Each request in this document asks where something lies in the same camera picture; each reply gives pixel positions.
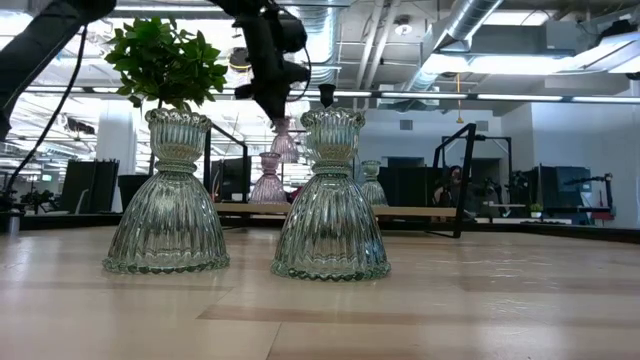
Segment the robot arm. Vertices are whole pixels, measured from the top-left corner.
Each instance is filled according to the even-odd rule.
[[[254,79],[236,89],[236,97],[253,98],[271,119],[284,118],[289,85],[308,81],[310,72],[283,60],[299,51],[307,35],[300,21],[283,16],[271,0],[209,0],[236,18],[243,29]],[[0,51],[0,141],[20,94],[84,25],[107,16],[116,0],[53,0],[20,35]]]

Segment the white column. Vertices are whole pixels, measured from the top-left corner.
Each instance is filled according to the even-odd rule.
[[[137,129],[140,109],[128,101],[103,100],[98,124],[96,159],[120,161],[118,175],[136,173]],[[116,186],[111,210],[122,211],[120,190]]]

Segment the small plant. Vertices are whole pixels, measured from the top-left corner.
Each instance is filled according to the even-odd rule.
[[[529,206],[529,211],[531,212],[542,212],[543,207],[540,204],[531,204],[531,206]]]
[[[178,30],[171,18],[136,18],[133,25],[115,30],[108,44],[115,45],[105,60],[120,72],[123,86],[118,94],[128,96],[135,107],[143,100],[159,100],[158,107],[170,104],[191,111],[187,101],[201,106],[215,101],[210,92],[222,92],[227,67],[216,64],[220,50],[208,44],[202,32],[193,35]]]

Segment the glass vase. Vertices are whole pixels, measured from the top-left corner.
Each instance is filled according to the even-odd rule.
[[[229,256],[213,202],[193,176],[211,120],[178,110],[146,114],[158,173],[131,200],[113,237],[106,270],[182,273],[222,268]]]
[[[365,176],[365,182],[360,188],[362,189],[364,198],[369,201],[371,206],[389,206],[387,203],[387,197],[382,189],[382,185],[378,182],[381,165],[380,161],[363,161],[361,165],[362,172]]]
[[[373,210],[349,176],[364,117],[346,109],[302,116],[315,164],[287,216],[271,271],[296,279],[357,281],[391,267]]]
[[[276,175],[280,163],[280,154],[265,152],[260,154],[262,161],[262,177],[256,182],[251,193],[251,204],[288,204],[287,194],[282,182]]]
[[[289,135],[289,117],[274,120],[276,126],[276,137],[271,143],[271,152],[280,154],[280,162],[285,164],[297,163],[300,159],[298,147],[295,141]]]

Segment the vase rim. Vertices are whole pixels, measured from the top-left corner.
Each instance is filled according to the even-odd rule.
[[[302,126],[306,128],[314,125],[322,125],[326,123],[325,118],[327,116],[350,118],[352,125],[356,126],[357,128],[362,128],[365,124],[365,118],[362,112],[347,108],[326,108],[309,110],[306,113],[302,114],[302,116],[300,117],[300,122],[302,123]]]
[[[203,132],[209,131],[213,125],[211,120],[205,115],[178,109],[152,109],[147,111],[145,120],[147,120],[149,125],[187,125],[196,127]]]
[[[271,152],[271,151],[267,151],[267,152],[263,152],[263,153],[258,154],[258,156],[265,157],[265,158],[280,159],[280,157],[282,155],[280,155],[278,153]]]

